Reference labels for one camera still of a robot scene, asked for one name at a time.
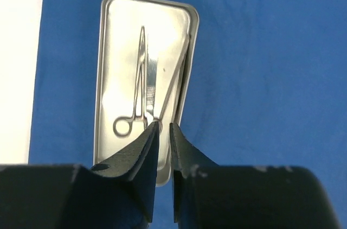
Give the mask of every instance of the white paper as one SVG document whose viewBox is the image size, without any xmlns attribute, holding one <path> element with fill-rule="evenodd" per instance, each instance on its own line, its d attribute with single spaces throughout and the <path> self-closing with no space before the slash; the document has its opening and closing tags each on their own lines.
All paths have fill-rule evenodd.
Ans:
<svg viewBox="0 0 347 229">
<path fill-rule="evenodd" d="M 28 163 L 42 0 L 0 4 L 0 163 Z"/>
</svg>

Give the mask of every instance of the blue fabric surface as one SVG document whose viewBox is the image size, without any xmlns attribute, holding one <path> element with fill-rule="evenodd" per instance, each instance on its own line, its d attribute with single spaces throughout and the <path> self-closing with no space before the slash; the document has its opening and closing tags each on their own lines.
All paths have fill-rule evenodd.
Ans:
<svg viewBox="0 0 347 229">
<path fill-rule="evenodd" d="M 294 164 L 347 227 L 347 0 L 173 0 L 200 28 L 181 127 L 219 164 Z M 43 0 L 30 163 L 92 164 L 101 0 Z M 171 183 L 152 228 L 173 224 Z"/>
</svg>

